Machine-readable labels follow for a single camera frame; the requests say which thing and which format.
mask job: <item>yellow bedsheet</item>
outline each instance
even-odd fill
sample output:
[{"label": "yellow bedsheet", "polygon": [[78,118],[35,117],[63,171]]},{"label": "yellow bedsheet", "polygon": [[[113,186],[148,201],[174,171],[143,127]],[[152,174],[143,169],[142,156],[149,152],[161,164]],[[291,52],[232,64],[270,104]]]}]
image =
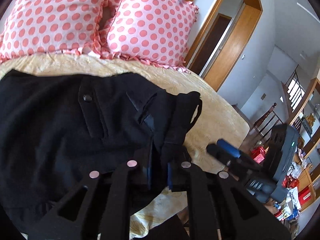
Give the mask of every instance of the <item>yellow bedsheet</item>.
[{"label": "yellow bedsheet", "polygon": [[[9,70],[38,75],[87,73],[110,76],[125,72],[139,73],[172,94],[198,91],[203,101],[202,114],[185,139],[193,163],[204,171],[217,173],[224,166],[206,153],[206,146],[219,138],[239,147],[249,131],[248,124],[223,98],[195,74],[146,66],[137,61],[100,60],[87,55],[45,54],[21,57],[0,65],[0,78]],[[130,238],[144,237],[148,231],[187,206],[186,192],[173,193],[167,188],[147,207],[132,215]]]}]

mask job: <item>black button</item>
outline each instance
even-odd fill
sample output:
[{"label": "black button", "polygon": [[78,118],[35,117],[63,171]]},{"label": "black button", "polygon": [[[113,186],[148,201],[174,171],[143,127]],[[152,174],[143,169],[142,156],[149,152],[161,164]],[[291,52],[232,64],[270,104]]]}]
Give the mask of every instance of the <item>black button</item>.
[{"label": "black button", "polygon": [[91,102],[92,101],[92,97],[89,96],[89,95],[84,95],[83,96],[83,100],[86,101],[86,102]]}]

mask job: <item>brown door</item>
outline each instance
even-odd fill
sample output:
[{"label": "brown door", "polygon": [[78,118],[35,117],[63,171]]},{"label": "brown door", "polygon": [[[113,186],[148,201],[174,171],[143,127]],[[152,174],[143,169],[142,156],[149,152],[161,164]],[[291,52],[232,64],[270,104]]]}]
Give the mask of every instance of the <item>brown door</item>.
[{"label": "brown door", "polygon": [[198,55],[196,55],[194,63],[190,67],[190,70],[198,75],[200,74],[201,70],[204,68],[213,50],[221,39],[224,31],[228,27],[230,21],[231,18],[229,16],[220,13],[217,15],[209,31],[209,34],[207,35],[206,39],[199,49]]}]

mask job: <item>black jacket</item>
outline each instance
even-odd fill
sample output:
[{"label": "black jacket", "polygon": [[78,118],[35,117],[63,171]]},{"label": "black jacket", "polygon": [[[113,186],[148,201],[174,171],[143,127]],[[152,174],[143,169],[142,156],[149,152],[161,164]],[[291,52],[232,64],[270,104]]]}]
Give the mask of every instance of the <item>black jacket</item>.
[{"label": "black jacket", "polygon": [[83,176],[115,170],[150,138],[165,166],[196,121],[190,124],[198,105],[199,115],[199,93],[174,96],[134,73],[10,71],[0,81],[2,206],[27,233]]}]

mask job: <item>pillow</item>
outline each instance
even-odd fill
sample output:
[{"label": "pillow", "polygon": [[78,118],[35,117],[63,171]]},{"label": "pillow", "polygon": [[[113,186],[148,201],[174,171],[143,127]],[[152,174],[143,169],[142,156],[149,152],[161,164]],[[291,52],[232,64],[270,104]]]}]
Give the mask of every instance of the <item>pillow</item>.
[{"label": "pillow", "polygon": [[99,21],[108,0],[16,0],[8,17],[0,58],[36,52],[81,53],[91,47],[100,53]]},{"label": "pillow", "polygon": [[197,7],[185,0],[109,0],[115,16],[100,32],[104,57],[186,70],[183,55]]}]

